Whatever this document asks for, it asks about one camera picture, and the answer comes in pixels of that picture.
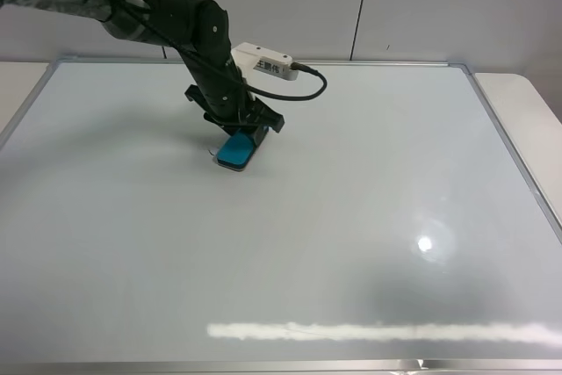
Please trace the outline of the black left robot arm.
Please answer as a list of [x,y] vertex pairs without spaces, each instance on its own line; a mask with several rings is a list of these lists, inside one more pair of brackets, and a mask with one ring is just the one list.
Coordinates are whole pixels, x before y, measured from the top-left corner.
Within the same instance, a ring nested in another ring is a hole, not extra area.
[[261,141],[279,132],[281,114],[256,99],[231,54],[227,12],[213,0],[1,0],[2,4],[51,11],[99,22],[118,40],[175,49],[195,83],[190,101],[205,119],[230,135]]

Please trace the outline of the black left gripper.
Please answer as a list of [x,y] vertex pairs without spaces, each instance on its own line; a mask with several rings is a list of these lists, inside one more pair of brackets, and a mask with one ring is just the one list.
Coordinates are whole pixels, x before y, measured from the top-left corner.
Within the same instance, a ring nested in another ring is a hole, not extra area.
[[260,147],[269,128],[278,133],[285,125],[281,114],[250,94],[231,56],[213,63],[198,54],[189,54],[184,64],[196,83],[186,96],[205,111],[206,120],[227,133],[250,133],[253,145]]

